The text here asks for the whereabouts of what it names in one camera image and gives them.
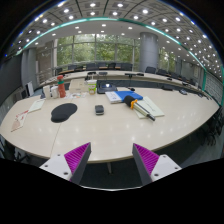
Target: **bottle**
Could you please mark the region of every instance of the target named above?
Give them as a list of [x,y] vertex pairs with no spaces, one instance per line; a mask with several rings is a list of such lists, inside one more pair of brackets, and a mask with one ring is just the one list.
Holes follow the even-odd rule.
[[58,80],[58,92],[59,92],[60,98],[63,98],[66,96],[63,75],[59,75],[57,77],[57,80]]

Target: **blue folder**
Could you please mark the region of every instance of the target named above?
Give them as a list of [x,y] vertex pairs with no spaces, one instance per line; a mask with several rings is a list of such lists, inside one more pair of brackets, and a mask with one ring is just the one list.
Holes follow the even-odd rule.
[[142,100],[143,97],[133,91],[114,91],[122,100],[122,102],[124,102],[124,98],[126,96],[132,96],[133,98],[137,99],[137,100]]

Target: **recessed light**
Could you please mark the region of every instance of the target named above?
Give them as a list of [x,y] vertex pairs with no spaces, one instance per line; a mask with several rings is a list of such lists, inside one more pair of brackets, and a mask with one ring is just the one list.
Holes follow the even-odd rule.
[[64,2],[61,2],[60,4],[58,4],[58,7],[61,7],[64,5]]

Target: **black oval mouse pad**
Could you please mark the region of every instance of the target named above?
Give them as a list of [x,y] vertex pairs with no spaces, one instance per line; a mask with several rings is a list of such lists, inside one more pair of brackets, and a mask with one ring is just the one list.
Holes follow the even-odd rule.
[[65,103],[55,107],[51,111],[51,121],[60,123],[69,119],[69,117],[77,111],[78,107],[73,103]]

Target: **white table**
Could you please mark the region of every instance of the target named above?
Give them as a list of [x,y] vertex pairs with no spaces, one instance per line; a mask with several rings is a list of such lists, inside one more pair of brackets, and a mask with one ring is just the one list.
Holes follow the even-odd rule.
[[[132,145],[137,143],[156,151],[168,146],[204,124],[219,108],[214,100],[178,91],[135,88],[148,96],[165,114],[139,119],[125,103],[110,104],[105,94],[87,94],[79,99],[46,100],[39,111],[27,115],[24,126],[11,132],[16,114],[23,112],[40,96],[18,101],[4,118],[0,134],[16,147],[43,158],[91,142],[88,163],[112,162],[132,158]],[[51,111],[63,103],[74,103],[78,110],[67,121],[51,122]],[[103,105],[104,115],[95,115],[95,105]]]

